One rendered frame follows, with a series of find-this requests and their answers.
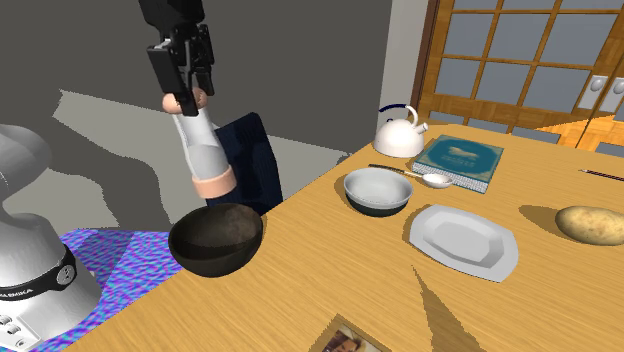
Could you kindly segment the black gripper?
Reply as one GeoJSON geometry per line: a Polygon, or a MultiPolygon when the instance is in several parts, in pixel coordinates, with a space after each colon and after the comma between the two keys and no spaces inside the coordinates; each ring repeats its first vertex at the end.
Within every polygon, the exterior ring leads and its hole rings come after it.
{"type": "MultiPolygon", "coordinates": [[[[178,103],[178,114],[196,116],[198,108],[192,88],[192,75],[187,57],[173,42],[175,30],[182,31],[182,40],[199,37],[199,43],[213,54],[202,0],[138,0],[147,24],[160,35],[161,43],[147,48],[157,80],[165,94],[172,94],[178,103]]],[[[208,96],[215,94],[212,81],[213,60],[204,51],[192,54],[192,69],[197,86],[208,96]]]]}

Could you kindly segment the dark brown bowl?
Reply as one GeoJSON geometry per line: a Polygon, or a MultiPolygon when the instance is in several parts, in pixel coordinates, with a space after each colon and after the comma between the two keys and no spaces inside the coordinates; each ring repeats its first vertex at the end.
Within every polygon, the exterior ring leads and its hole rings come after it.
{"type": "Polygon", "coordinates": [[[263,222],[252,208],[234,203],[205,206],[176,222],[168,236],[171,255],[184,269],[217,278],[245,266],[263,239],[263,222]]]}

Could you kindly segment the purple patterned robot stand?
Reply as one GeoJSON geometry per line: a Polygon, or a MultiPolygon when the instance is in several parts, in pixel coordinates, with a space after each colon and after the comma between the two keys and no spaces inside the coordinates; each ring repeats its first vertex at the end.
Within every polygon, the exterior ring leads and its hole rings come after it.
{"type": "Polygon", "coordinates": [[[32,352],[61,352],[181,270],[166,232],[75,229],[60,239],[95,273],[102,295],[80,324],[32,352]]]}

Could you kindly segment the wooden table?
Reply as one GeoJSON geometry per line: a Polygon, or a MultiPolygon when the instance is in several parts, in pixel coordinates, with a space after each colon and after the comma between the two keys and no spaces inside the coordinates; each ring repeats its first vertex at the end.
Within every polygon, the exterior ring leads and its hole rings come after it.
{"type": "Polygon", "coordinates": [[[485,194],[414,184],[398,214],[374,218],[345,199],[347,173],[384,157],[364,147],[265,215],[262,245],[231,275],[181,271],[66,352],[308,352],[336,314],[391,352],[620,352],[624,246],[564,238],[570,205],[624,211],[624,159],[462,125],[442,134],[504,149],[485,194]],[[408,241],[441,204],[511,230],[514,272],[493,283],[447,268],[408,241]]]}

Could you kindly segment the white kettle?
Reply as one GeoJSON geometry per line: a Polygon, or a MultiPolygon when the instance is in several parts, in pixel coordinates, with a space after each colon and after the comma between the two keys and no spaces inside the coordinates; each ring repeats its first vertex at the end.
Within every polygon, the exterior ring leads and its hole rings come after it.
{"type": "Polygon", "coordinates": [[[380,109],[405,108],[413,117],[408,119],[388,119],[375,135],[373,148],[386,156],[395,158],[413,158],[424,150],[424,133],[429,130],[426,122],[419,123],[417,111],[407,104],[390,104],[380,109]]]}

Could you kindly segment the wooden door with glass panes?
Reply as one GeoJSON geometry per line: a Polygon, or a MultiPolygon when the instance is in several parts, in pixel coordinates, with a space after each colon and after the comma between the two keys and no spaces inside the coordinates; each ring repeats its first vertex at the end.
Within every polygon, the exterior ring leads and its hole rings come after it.
{"type": "Polygon", "coordinates": [[[424,118],[624,147],[624,0],[431,0],[424,118]]]}

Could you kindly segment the framed photo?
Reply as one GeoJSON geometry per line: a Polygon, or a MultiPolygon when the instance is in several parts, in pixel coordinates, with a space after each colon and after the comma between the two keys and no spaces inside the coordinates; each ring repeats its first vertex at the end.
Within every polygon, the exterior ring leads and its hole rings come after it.
{"type": "Polygon", "coordinates": [[[391,352],[391,349],[336,314],[308,352],[391,352]]]}

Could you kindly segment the white bowl with dark outside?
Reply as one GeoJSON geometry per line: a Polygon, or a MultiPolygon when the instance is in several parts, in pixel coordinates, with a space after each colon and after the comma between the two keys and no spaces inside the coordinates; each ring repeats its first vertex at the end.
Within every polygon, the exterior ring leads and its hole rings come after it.
{"type": "Polygon", "coordinates": [[[398,173],[381,168],[362,168],[345,176],[344,191],[348,202],[358,212],[387,217],[407,205],[413,186],[398,173]]]}

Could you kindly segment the teal book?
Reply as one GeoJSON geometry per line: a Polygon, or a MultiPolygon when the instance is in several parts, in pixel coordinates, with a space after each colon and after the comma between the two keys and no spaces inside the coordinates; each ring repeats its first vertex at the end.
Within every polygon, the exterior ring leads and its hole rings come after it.
{"type": "Polygon", "coordinates": [[[485,194],[504,149],[449,135],[440,135],[413,161],[418,174],[441,174],[453,184],[485,194]]]}

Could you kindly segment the white angular plate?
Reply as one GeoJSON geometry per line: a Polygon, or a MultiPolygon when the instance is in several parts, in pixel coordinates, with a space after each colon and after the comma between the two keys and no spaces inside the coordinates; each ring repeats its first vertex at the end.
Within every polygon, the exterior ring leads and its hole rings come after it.
{"type": "Polygon", "coordinates": [[[514,234],[471,212],[432,205],[413,220],[409,242],[459,272],[500,283],[519,260],[514,234]]]}

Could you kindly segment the dark blue chair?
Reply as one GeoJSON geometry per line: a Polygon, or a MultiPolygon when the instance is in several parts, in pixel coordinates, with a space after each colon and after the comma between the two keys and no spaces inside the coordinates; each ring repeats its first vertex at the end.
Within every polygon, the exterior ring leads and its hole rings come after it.
{"type": "Polygon", "coordinates": [[[237,186],[228,194],[207,199],[210,207],[242,204],[260,216],[283,200],[277,161],[261,117],[251,112],[215,130],[236,176],[237,186]]]}

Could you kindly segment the brown potato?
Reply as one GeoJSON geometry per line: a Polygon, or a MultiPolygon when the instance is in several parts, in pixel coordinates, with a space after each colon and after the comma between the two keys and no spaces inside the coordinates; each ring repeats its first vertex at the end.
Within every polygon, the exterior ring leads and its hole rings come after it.
{"type": "Polygon", "coordinates": [[[624,244],[624,214],[609,209],[570,206],[557,212],[555,223],[562,233],[582,243],[624,244]]]}

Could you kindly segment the dark pencil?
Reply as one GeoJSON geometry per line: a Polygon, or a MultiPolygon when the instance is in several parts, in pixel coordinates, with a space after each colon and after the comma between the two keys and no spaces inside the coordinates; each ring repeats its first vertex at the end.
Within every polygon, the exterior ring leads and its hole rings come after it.
{"type": "Polygon", "coordinates": [[[595,175],[595,176],[599,176],[599,177],[603,177],[603,178],[608,178],[608,179],[613,179],[613,180],[624,182],[624,177],[620,177],[620,176],[615,176],[615,175],[602,173],[602,172],[589,170],[589,169],[579,169],[578,171],[586,173],[586,174],[591,174],[591,175],[595,175]]]}

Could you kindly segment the white bottle with pink ends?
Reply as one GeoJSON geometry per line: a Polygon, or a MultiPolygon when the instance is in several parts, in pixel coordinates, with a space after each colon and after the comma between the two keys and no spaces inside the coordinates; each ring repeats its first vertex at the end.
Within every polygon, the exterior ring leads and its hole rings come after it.
{"type": "Polygon", "coordinates": [[[193,88],[193,95],[196,116],[184,115],[172,93],[164,95],[162,106],[172,116],[179,133],[197,194],[214,199],[231,192],[237,181],[208,115],[208,96],[197,87],[193,88]]]}

